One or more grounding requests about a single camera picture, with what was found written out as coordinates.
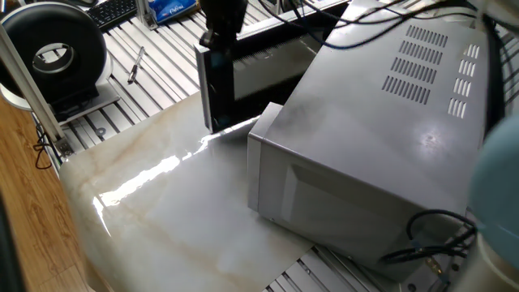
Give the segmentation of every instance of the white marble surface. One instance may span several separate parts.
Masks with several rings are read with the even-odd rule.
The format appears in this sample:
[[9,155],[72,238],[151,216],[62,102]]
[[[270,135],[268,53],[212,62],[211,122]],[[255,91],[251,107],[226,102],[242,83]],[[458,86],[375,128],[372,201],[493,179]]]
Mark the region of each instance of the white marble surface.
[[71,157],[84,252],[115,291],[261,291],[312,243],[247,208],[247,132],[204,126],[199,93]]

